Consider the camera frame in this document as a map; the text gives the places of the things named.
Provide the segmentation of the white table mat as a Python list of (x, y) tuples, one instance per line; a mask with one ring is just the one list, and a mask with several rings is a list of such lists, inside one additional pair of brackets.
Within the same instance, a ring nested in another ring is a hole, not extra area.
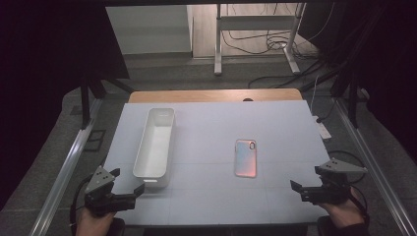
[[(310, 223), (324, 215), (302, 202), (290, 181), (318, 186), (315, 166), (328, 153), (304, 100), (173, 103), (171, 180), (148, 190), (129, 225), (261, 225)], [(237, 140), (257, 144), (257, 176), (234, 173)]]

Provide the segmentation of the person's left hand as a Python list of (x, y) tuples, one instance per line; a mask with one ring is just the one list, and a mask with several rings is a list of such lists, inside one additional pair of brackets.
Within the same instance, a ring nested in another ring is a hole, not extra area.
[(102, 217), (94, 216), (89, 209), (84, 208), (77, 222), (76, 236), (106, 236), (115, 216), (110, 212)]

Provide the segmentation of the dark curtain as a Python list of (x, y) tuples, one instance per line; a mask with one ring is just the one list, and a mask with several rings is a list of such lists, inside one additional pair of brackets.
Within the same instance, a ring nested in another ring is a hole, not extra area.
[(306, 0), (299, 34), (342, 67), (330, 93), (364, 89), (417, 162), (417, 0)]
[(36, 159), (65, 94), (128, 72), (106, 7), (0, 0), (0, 210)]

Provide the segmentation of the white power strip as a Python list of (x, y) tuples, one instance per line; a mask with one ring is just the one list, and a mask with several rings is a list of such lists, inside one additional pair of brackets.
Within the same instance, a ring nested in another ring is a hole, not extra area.
[(318, 116), (314, 116), (313, 120), (315, 121), (319, 133), (322, 137), (323, 140), (330, 140), (331, 139), (331, 134), (328, 131), (328, 129), (326, 128), (326, 126), (324, 125), (323, 121), (318, 117)]

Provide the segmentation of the white background panel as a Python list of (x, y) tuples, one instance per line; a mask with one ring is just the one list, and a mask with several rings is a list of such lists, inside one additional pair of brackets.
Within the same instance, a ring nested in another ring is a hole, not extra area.
[(123, 54), (190, 52), (185, 5), (107, 7)]

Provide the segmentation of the person's right hand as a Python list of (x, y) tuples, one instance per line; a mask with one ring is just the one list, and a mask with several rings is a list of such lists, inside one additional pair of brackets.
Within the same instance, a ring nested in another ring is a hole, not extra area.
[(329, 215), (330, 220), (338, 229), (365, 222), (360, 209), (351, 201), (343, 204), (319, 204)]

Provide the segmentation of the aluminium rail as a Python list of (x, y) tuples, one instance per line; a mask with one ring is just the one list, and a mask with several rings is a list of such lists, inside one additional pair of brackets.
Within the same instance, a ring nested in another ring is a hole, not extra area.
[(57, 208), (63, 198), (68, 187), (71, 176), (75, 170), (78, 160), (89, 138), (89, 134), (96, 121), (102, 99), (95, 99), (89, 109), (90, 119), (87, 125), (81, 129), (75, 137), (75, 140), (66, 156), (66, 159), (55, 179), (54, 184), (35, 220), (29, 236), (45, 236), (52, 222)]
[(417, 227), (411, 222), (411, 218), (404, 205), (402, 204), (397, 193), (388, 182), (386, 175), (383, 173), (380, 165), (377, 163), (374, 154), (371, 152), (360, 130), (355, 128), (350, 122), (347, 115), (347, 108), (340, 101), (335, 103), (338, 115), (343, 121), (353, 143), (359, 150), (365, 165), (369, 170), (377, 188), (379, 189), (387, 208), (390, 211), (396, 225), (402, 236), (417, 236)]

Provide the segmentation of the white plastic bin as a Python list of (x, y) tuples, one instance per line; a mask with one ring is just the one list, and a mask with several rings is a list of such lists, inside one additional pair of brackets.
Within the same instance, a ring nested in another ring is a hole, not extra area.
[(175, 111), (152, 108), (147, 117), (133, 175), (148, 188), (165, 188), (170, 181)]

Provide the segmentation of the white metal stand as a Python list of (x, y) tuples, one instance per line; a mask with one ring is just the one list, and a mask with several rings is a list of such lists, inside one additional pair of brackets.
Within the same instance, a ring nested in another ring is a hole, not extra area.
[(216, 39), (214, 52), (214, 73), (222, 73), (221, 33), (224, 30), (290, 30), (289, 38), (283, 48), (290, 69), (294, 75), (300, 74), (300, 69), (293, 55), (293, 43), (300, 25), (304, 3), (299, 3), (293, 16), (221, 16), (221, 5), (216, 5)]

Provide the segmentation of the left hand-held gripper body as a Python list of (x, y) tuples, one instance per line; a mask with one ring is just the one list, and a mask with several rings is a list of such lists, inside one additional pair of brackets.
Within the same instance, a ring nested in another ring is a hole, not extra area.
[(112, 193), (114, 181), (110, 171), (98, 166), (85, 189), (85, 207), (94, 216), (104, 216), (110, 212), (134, 209), (134, 194), (115, 195)]

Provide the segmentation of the black square floor frame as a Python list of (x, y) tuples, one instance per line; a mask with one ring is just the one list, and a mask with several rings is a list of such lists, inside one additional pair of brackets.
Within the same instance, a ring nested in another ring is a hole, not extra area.
[(92, 130), (89, 134), (89, 137), (86, 141), (84, 151), (88, 152), (98, 152), (103, 144), (105, 130)]

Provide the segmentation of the black metal stand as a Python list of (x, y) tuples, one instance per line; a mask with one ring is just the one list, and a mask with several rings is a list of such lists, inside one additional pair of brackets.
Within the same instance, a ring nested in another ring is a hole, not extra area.
[(92, 92), (94, 98), (101, 99), (105, 98), (107, 95), (107, 91), (104, 88), (103, 81), (107, 81), (112, 85), (120, 88), (121, 90), (125, 91), (128, 94), (131, 94), (135, 90), (120, 82), (117, 79), (110, 78), (105, 76), (102, 73), (95, 73), (84, 75), (81, 77), (81, 102), (82, 102), (82, 115), (83, 115), (83, 122), (81, 129), (84, 130), (91, 120), (91, 112), (90, 112), (90, 105), (89, 105), (89, 93)]
[(332, 78), (335, 78), (332, 86), (330, 87), (330, 95), (332, 97), (342, 97), (346, 91), (348, 91), (348, 107), (347, 107), (347, 117), (350, 123), (357, 128), (357, 102), (358, 102), (358, 85), (357, 79), (351, 73), (351, 69), (346, 64), (339, 65), (334, 69), (331, 69), (329, 72), (324, 73), (323, 75), (318, 76), (316, 80), (310, 82), (304, 86), (301, 86), (299, 90), (301, 92), (312, 89), (314, 86), (321, 84), (325, 81), (328, 81)]

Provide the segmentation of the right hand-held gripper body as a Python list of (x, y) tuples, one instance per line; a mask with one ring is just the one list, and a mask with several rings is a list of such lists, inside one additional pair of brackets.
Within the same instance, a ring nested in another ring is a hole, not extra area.
[(346, 202), (350, 194), (348, 174), (366, 174), (368, 169), (357, 166), (342, 160), (331, 159), (320, 165), (324, 170), (323, 175), (319, 175), (322, 185), (320, 187), (303, 187), (300, 194), (303, 202), (312, 204), (332, 204), (338, 205)]

